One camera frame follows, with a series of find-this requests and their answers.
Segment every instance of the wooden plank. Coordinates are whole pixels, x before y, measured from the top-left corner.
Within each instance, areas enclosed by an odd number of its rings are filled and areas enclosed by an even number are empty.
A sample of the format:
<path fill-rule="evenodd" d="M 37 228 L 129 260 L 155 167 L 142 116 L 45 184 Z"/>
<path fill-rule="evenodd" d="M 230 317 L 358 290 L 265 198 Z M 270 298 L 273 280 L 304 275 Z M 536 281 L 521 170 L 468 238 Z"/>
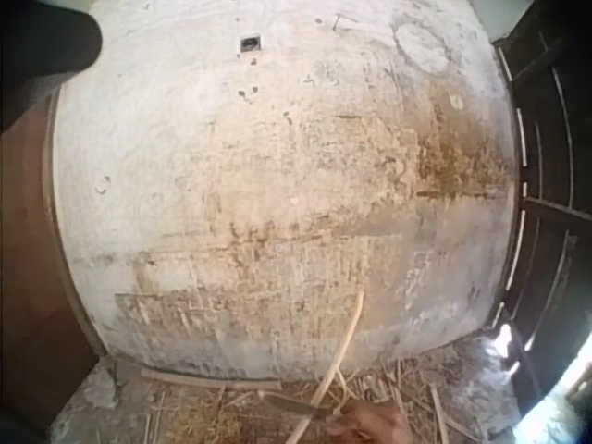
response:
<path fill-rule="evenodd" d="M 515 91 L 518 90 L 533 77 L 556 64 L 560 57 L 565 55 L 570 46 L 571 41 L 567 37 L 561 37 L 560 39 L 553 42 L 553 44 L 543 54 L 532 60 L 513 78 L 513 89 Z"/>
<path fill-rule="evenodd" d="M 185 386 L 201 387 L 204 389 L 221 389 L 224 387 L 233 390 L 281 390 L 281 381 L 277 379 L 213 379 L 209 377 L 161 372 L 151 368 L 143 368 L 142 376 L 148 379 L 169 382 L 171 384 L 183 384 Z"/>
<path fill-rule="evenodd" d="M 530 196 L 523 199 L 522 208 L 531 215 L 557 222 L 580 235 L 592 234 L 592 215 L 588 213 Z"/>
<path fill-rule="evenodd" d="M 39 432 L 97 361 L 65 295 L 43 208 L 51 109 L 49 100 L 34 105 L 2 134 L 2 401 Z"/>

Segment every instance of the plaster patch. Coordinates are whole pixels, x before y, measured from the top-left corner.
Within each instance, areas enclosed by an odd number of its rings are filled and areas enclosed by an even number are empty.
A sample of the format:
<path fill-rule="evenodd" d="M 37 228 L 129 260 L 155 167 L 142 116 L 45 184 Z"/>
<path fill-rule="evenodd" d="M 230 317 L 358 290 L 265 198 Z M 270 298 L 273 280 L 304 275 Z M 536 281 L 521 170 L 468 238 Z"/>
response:
<path fill-rule="evenodd" d="M 405 54 L 423 71 L 437 74 L 448 67 L 446 49 L 429 30 L 406 23 L 397 29 L 395 37 Z"/>

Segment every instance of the hand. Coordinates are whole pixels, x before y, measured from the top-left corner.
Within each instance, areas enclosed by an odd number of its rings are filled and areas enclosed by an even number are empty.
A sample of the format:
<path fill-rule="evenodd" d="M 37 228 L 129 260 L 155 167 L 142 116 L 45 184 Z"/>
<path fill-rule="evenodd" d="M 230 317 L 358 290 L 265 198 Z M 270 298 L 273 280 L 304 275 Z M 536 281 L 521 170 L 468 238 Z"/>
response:
<path fill-rule="evenodd" d="M 413 444 L 405 416 L 393 401 L 374 404 L 349 401 L 342 416 L 327 419 L 326 430 L 334 442 L 342 444 Z"/>

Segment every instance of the wooden slat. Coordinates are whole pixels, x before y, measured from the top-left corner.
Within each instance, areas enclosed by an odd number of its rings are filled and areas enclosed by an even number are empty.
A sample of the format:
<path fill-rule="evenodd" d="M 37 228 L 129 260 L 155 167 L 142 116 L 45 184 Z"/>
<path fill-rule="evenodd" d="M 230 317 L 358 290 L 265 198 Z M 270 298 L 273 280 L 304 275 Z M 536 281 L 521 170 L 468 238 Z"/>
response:
<path fill-rule="evenodd" d="M 592 215 L 588 213 L 536 197 L 524 198 L 522 208 L 531 215 L 552 220 L 580 235 L 592 235 Z"/>
<path fill-rule="evenodd" d="M 555 41 L 543 54 L 532 60 L 528 66 L 514 76 L 512 80 L 513 89 L 521 88 L 530 79 L 548 70 L 549 67 L 557 63 L 561 56 L 565 55 L 569 47 L 570 40 L 567 37 Z"/>

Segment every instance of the dirt mark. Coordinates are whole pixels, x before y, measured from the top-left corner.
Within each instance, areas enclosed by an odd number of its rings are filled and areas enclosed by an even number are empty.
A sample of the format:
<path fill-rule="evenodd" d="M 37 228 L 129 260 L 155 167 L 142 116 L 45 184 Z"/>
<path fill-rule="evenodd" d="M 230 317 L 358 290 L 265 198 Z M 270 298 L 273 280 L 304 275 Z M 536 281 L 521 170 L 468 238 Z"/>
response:
<path fill-rule="evenodd" d="M 431 115 L 418 130 L 418 197 L 488 197 L 505 188 L 510 168 L 485 123 L 470 110 L 455 109 L 448 91 L 431 89 Z"/>

